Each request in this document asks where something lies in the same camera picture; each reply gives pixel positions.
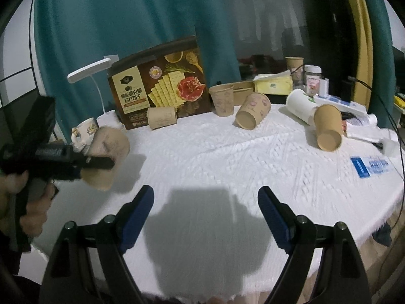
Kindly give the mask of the person's left hand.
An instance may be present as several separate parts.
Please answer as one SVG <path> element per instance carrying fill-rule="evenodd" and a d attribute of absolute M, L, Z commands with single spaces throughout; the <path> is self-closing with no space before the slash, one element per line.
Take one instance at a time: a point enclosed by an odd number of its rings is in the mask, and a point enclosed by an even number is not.
<path fill-rule="evenodd" d="M 26 185 L 28 173 L 21 175 L 1 174 L 1 232 L 9 234 L 10 227 L 10 199 L 17 195 Z M 47 212 L 51 206 L 58 188 L 50 182 L 43 190 L 41 197 L 35 201 L 27 203 L 26 214 L 19 220 L 23 232 L 28 237 L 38 237 L 43 232 L 43 225 L 47 221 Z"/>

